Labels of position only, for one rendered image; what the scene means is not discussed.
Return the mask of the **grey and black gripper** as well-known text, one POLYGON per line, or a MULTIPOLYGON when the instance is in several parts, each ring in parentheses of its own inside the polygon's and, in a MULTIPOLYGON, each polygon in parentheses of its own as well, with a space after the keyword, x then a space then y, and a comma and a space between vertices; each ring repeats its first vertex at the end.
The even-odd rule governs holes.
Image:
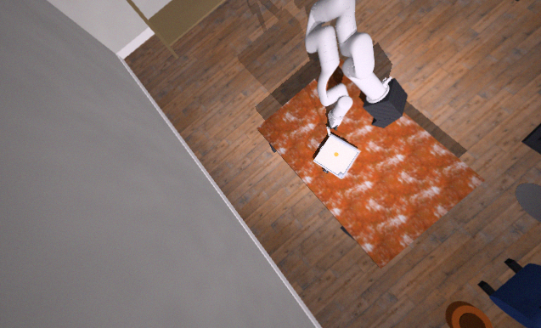
MULTIPOLYGON (((333 108, 333 109, 334 109, 334 108, 333 108)), ((328 114, 328 118, 329 118, 329 121, 330 121, 330 128, 331 128, 331 129, 334 128, 335 131, 336 131, 336 130, 337 130, 337 127, 341 124, 343 117, 342 117, 341 119, 335 119, 335 118, 332 116, 332 112, 331 112, 333 109, 330 110, 330 112, 329 112, 329 114, 328 114)), ((328 122, 329 122, 329 121, 328 121, 328 122)))

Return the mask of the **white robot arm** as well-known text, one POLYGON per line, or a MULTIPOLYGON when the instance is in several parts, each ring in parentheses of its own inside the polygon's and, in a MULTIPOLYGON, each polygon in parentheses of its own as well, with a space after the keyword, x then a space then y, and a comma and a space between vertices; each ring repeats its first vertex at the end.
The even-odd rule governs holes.
POLYGON ((335 119, 341 119, 352 106, 352 98, 343 83, 326 91, 327 81, 340 64, 335 33, 341 54, 349 57, 344 61, 342 71, 367 96, 368 102, 383 99, 389 92, 388 82, 392 79, 389 76, 380 81, 373 72, 373 42, 368 33, 357 31, 355 4, 356 0, 318 0, 311 7, 307 22, 305 47, 310 54, 318 52, 321 65, 317 86, 319 100, 323 106, 338 100, 332 110, 335 119), (332 25, 322 26, 335 18, 335 29, 332 25))

